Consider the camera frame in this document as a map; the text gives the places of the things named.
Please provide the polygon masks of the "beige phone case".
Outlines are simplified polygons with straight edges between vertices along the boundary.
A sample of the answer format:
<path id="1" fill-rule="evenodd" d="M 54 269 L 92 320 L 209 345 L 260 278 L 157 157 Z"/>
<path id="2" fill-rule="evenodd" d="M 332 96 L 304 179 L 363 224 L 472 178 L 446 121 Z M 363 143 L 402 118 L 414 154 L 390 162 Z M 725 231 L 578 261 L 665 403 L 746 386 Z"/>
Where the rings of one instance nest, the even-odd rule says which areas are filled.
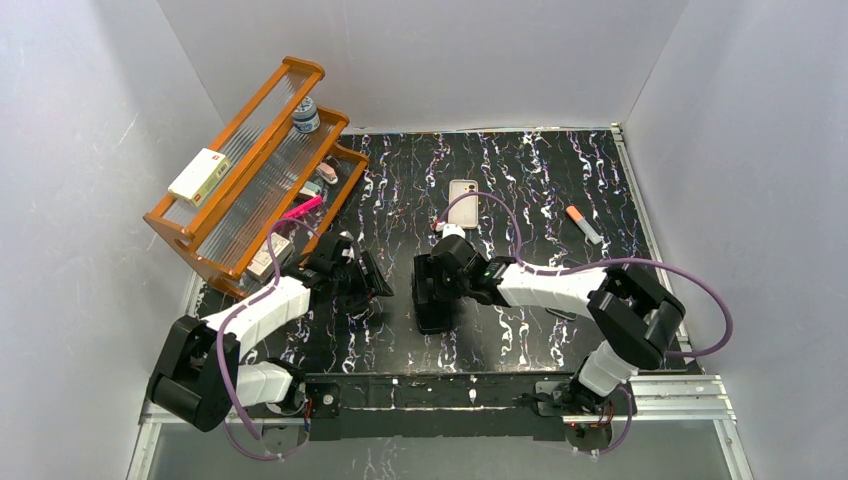
<path id="1" fill-rule="evenodd" d="M 476 180 L 453 179 L 449 182 L 448 199 L 453 204 L 448 212 L 448 222 L 466 230 L 479 226 L 479 206 L 475 193 Z"/>

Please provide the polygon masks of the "silver-edged smartphone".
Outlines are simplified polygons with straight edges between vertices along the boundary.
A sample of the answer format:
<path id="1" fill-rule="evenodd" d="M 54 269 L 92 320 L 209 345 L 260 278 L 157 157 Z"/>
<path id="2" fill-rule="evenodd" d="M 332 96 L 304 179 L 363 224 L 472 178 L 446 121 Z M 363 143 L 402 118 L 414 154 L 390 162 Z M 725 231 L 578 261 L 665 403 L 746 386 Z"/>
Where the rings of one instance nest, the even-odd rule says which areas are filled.
<path id="1" fill-rule="evenodd" d="M 577 315 L 575 313 L 569 313 L 553 308 L 546 308 L 545 311 L 560 320 L 571 322 L 577 319 Z"/>

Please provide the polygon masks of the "black phone case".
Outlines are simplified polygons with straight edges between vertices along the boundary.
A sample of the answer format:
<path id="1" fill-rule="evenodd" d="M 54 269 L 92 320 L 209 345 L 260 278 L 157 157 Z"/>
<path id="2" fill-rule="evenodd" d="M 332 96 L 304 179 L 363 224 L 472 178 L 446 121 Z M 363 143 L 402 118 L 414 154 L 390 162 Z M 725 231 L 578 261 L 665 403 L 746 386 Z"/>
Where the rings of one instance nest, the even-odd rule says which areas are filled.
<path id="1" fill-rule="evenodd" d="M 363 270 L 363 282 L 369 297 L 392 297 L 393 288 L 386 281 L 372 255 L 363 250 L 360 255 L 360 264 Z"/>

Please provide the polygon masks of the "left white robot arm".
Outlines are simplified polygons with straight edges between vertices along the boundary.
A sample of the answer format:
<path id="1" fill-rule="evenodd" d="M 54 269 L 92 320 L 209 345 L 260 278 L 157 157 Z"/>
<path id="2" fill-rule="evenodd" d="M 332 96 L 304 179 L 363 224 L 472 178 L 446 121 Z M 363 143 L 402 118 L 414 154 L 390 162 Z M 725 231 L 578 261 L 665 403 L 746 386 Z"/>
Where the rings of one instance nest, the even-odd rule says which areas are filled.
<path id="1" fill-rule="evenodd" d="M 352 314 L 394 291 L 372 255 L 346 234 L 326 233 L 315 248 L 278 269 L 254 294 L 212 315 L 184 315 L 171 326 L 146 388 L 147 401 L 202 432 L 237 413 L 258 433 L 247 409 L 305 402 L 303 375 L 293 364 L 243 358 L 270 334 L 316 307 L 333 304 Z"/>

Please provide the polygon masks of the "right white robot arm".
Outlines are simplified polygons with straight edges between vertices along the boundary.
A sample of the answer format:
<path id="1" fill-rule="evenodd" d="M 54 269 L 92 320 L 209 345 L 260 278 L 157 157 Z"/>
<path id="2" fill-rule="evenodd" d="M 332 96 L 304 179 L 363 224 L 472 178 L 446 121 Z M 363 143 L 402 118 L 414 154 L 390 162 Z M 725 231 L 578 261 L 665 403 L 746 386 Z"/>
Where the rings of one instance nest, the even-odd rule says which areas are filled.
<path id="1" fill-rule="evenodd" d="M 448 330 L 452 307 L 540 307 L 590 318 L 604 339 L 571 379 L 532 399 L 570 412 L 595 412 L 640 370 L 656 370 L 684 319 L 683 304 L 638 263 L 555 272 L 510 256 L 487 258 L 458 234 L 413 259 L 412 298 L 420 330 Z"/>

